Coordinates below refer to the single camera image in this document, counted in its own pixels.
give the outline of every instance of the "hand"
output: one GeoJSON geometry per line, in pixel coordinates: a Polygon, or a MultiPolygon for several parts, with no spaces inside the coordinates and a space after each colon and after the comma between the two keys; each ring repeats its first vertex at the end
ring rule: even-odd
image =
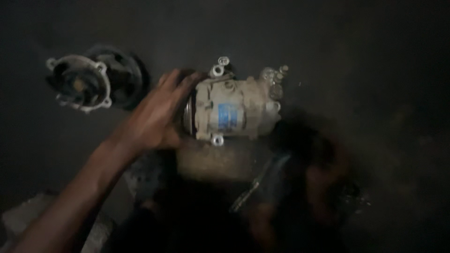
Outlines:
{"type": "Polygon", "coordinates": [[[205,78],[204,74],[195,72],[180,81],[182,75],[179,69],[164,74],[157,88],[140,102],[111,138],[137,154],[146,149],[178,147],[180,136],[174,128],[173,117],[192,88],[205,78]]]}

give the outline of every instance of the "finger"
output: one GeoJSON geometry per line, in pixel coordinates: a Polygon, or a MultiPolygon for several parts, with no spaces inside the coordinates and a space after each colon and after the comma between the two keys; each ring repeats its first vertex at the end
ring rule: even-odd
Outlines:
{"type": "Polygon", "coordinates": [[[200,81],[206,78],[206,75],[201,72],[195,72],[194,74],[187,76],[181,81],[180,85],[173,92],[173,96],[177,101],[181,101],[185,98],[189,92],[194,88],[200,81]]]}
{"type": "Polygon", "coordinates": [[[181,70],[176,68],[168,74],[167,78],[161,84],[162,89],[174,90],[178,84],[179,76],[181,75],[181,70]]]}
{"type": "Polygon", "coordinates": [[[169,77],[169,73],[164,73],[158,81],[158,87],[160,87],[169,77]]]}

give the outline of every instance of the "blue label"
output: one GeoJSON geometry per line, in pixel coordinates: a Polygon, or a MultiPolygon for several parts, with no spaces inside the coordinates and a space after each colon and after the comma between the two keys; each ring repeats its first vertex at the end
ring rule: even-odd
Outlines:
{"type": "Polygon", "coordinates": [[[233,104],[219,104],[219,129],[227,130],[238,126],[238,109],[233,104]]]}

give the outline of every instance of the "dark surface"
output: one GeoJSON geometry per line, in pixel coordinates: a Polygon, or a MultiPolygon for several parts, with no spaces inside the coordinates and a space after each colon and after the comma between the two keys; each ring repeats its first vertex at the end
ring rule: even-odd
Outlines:
{"type": "Polygon", "coordinates": [[[156,79],[223,55],[240,78],[287,64],[283,114],[334,120],[359,161],[372,205],[343,229],[351,251],[448,247],[447,1],[4,1],[0,12],[0,211],[60,190],[127,115],[60,107],[44,81],[47,58],[101,42],[156,79]]]}

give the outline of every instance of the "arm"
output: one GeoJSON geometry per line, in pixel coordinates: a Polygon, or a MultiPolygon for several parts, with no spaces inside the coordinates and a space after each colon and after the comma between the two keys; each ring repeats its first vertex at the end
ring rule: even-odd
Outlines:
{"type": "Polygon", "coordinates": [[[176,69],[161,77],[158,87],[100,144],[75,179],[27,228],[11,252],[72,251],[78,231],[136,156],[147,149],[179,145],[180,138],[172,125],[174,114],[203,77],[196,72],[179,82],[180,75],[176,69]]]}

